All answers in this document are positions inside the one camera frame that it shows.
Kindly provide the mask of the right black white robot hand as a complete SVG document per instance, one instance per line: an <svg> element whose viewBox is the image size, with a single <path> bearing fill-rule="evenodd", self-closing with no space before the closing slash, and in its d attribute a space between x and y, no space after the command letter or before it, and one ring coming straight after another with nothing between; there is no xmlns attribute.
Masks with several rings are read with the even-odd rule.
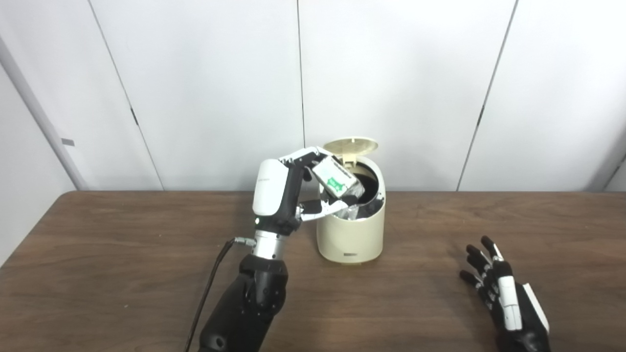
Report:
<svg viewBox="0 0 626 352"><path fill-rule="evenodd" d="M550 352L550 325L529 283L514 278L512 266L498 245L482 236L485 253L467 245L467 262L474 272L460 271L460 278L476 290L494 323L499 352Z"/></svg>

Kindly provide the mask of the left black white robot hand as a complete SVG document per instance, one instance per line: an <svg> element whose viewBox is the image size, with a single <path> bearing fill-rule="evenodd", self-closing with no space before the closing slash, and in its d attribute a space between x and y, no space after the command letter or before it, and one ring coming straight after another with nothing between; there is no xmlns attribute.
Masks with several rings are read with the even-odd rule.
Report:
<svg viewBox="0 0 626 352"><path fill-rule="evenodd" d="M315 178L326 196L299 202L303 182ZM260 164L253 195L255 229L288 236L301 223L346 210L364 194L362 182L322 147L297 150Z"/></svg>

